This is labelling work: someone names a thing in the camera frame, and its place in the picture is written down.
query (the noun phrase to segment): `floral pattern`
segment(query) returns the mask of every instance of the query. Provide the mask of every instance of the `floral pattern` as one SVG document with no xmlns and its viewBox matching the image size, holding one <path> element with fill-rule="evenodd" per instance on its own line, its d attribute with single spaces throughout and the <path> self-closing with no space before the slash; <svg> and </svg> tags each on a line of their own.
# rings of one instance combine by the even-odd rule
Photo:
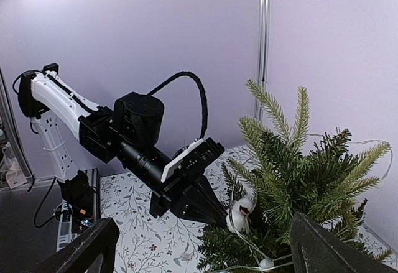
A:
<svg viewBox="0 0 398 273">
<path fill-rule="evenodd" d="M 220 201 L 226 200 L 221 164 L 229 158 L 256 164 L 246 146 L 227 150 L 205 172 Z M 170 212 L 160 218 L 149 214 L 150 189 L 131 172 L 101 178 L 101 216 L 114 218 L 120 229 L 115 273 L 197 273 L 203 224 L 181 220 Z M 365 229 L 360 236 L 374 251 L 382 245 Z M 398 267 L 394 256 L 388 264 Z"/>
</svg>

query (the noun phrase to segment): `christmas tree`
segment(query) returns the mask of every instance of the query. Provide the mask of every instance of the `christmas tree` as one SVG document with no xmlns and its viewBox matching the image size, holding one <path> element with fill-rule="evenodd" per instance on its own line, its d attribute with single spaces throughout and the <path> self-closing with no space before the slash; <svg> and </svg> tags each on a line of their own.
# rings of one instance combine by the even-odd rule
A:
<svg viewBox="0 0 398 273">
<path fill-rule="evenodd" d="M 335 135 L 322 135 L 309 154 L 304 155 L 302 147 L 310 136 L 307 90 L 298 89 L 295 121 L 289 128 L 277 100 L 251 80 L 247 86 L 274 128 L 271 130 L 254 118 L 242 117 L 239 126 L 256 166 L 249 170 L 234 159 L 223 165 L 229 200 L 232 191 L 234 201 L 248 195 L 250 188 L 256 192 L 257 203 L 249 214 L 250 227 L 244 233 L 245 237 L 270 258 L 289 255 L 289 226 L 295 212 L 300 212 L 359 251 L 379 261 L 387 258 L 390 250 L 374 255 L 358 240 L 358 226 L 363 223 L 367 200 L 358 203 L 356 197 L 379 183 L 379 178 L 368 177 L 367 173 L 377 159 L 390 150 L 390 145 L 380 142 L 353 155 L 348 152 L 349 130 L 337 129 Z M 258 260 L 262 259 L 261 254 L 227 228 L 205 226 L 201 240 L 203 244 L 199 250 L 203 257 L 198 269 L 215 271 L 237 265 L 258 267 Z M 230 272 L 252 271 L 239 268 Z M 290 265 L 273 272 L 294 272 L 294 268 Z"/>
</svg>

